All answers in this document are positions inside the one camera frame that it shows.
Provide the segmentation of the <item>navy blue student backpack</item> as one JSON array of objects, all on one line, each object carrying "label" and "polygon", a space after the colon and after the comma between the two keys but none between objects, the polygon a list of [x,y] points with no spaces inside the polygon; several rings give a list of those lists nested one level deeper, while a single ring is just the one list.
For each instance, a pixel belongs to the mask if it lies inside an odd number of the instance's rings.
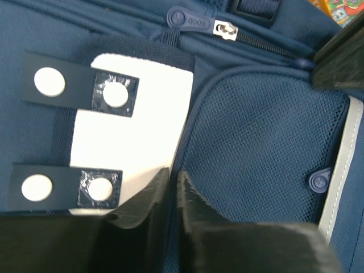
[{"label": "navy blue student backpack", "polygon": [[308,1],[2,1],[1,217],[104,216],[169,169],[231,222],[316,225],[363,271],[363,89],[312,85]]}]

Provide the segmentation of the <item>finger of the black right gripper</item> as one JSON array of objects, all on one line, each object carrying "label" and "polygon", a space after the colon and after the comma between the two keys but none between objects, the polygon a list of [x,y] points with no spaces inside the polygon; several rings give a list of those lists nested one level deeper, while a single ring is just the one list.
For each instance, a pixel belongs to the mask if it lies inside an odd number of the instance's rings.
[{"label": "finger of the black right gripper", "polygon": [[363,13],[315,55],[312,85],[319,89],[363,88]]}]

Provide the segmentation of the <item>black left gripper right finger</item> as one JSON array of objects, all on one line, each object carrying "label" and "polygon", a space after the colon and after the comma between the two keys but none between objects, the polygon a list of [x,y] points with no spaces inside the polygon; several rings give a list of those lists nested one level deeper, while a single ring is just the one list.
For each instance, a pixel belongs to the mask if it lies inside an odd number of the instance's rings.
[{"label": "black left gripper right finger", "polygon": [[180,272],[341,272],[316,225],[231,222],[198,193],[184,169],[177,208]]}]

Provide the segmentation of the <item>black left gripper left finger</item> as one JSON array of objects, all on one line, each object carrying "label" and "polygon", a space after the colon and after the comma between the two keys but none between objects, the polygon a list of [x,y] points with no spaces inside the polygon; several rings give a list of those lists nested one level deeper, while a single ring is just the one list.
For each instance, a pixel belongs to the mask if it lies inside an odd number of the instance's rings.
[{"label": "black left gripper left finger", "polygon": [[2,272],[162,272],[169,169],[104,216],[1,217]]}]

